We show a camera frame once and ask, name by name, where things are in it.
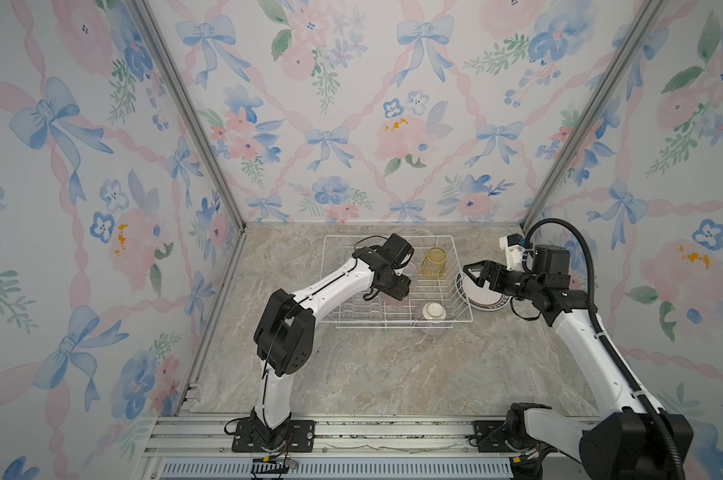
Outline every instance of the gray marble surface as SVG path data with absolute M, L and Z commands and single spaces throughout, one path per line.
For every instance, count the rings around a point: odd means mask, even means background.
M 463 264 L 505 263 L 497 244 L 518 228 L 413 225 L 254 225 L 200 377 L 194 412 L 248 412 L 260 385 L 252 334 L 266 301 L 318 280 L 325 235 L 452 235 Z M 510 308 L 473 312 L 440 336 L 413 330 L 316 328 L 314 352 L 296 373 L 292 411 L 399 415 L 505 415 L 540 402 L 570 416 L 596 414 L 586 380 L 545 322 Z

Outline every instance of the vent grille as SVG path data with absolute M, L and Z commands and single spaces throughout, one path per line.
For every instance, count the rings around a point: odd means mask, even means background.
M 283 478 L 512 478 L 508 458 L 305 458 Z M 170 458 L 160 478 L 251 478 L 251 458 Z M 275 466 L 254 464 L 260 478 Z

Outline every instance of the black mounting plate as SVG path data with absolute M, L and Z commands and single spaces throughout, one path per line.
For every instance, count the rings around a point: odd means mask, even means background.
M 499 440 L 495 442 L 493 439 L 488 438 L 492 432 L 503 426 L 504 423 L 504 420 L 473 421 L 473 434 L 477 437 L 476 448 L 479 453 L 513 452 L 505 441 Z
M 309 453 L 313 450 L 315 428 L 316 422 L 313 420 L 290 420 L 286 433 L 287 438 L 292 436 L 290 453 Z M 248 418 L 240 420 L 236 424 L 231 451 L 236 453 L 266 452 L 260 436 L 255 433 L 255 427 Z

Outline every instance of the yellow glass cup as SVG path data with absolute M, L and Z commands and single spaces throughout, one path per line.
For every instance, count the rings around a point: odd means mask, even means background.
M 439 247 L 434 247 L 425 256 L 425 260 L 420 266 L 420 274 L 428 280 L 440 280 L 444 276 L 446 264 L 447 253 Z

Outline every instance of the plate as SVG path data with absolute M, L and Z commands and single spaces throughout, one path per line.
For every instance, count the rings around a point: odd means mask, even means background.
M 481 270 L 471 270 L 471 273 L 478 276 Z M 463 302 L 480 312 L 496 312 L 510 302 L 510 296 L 490 290 L 486 282 L 483 288 L 479 288 L 463 272 L 455 277 L 455 286 Z

